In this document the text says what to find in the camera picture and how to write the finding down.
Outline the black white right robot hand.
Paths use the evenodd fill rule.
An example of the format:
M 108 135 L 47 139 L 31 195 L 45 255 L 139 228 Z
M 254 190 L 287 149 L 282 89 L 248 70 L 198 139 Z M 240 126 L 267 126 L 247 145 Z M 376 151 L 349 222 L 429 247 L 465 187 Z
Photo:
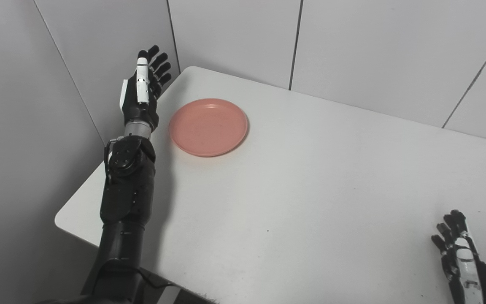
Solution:
M 431 236 L 455 304 L 486 304 L 486 263 L 482 261 L 466 216 L 452 210 Z

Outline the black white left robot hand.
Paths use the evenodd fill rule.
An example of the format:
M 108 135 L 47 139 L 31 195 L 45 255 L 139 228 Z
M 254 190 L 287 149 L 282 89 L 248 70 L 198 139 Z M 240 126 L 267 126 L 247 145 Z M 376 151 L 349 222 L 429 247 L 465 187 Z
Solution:
M 124 81 L 120 109 L 125 125 L 141 122 L 155 131 L 159 124 L 158 99 L 172 79 L 166 52 L 157 45 L 138 53 L 134 74 Z

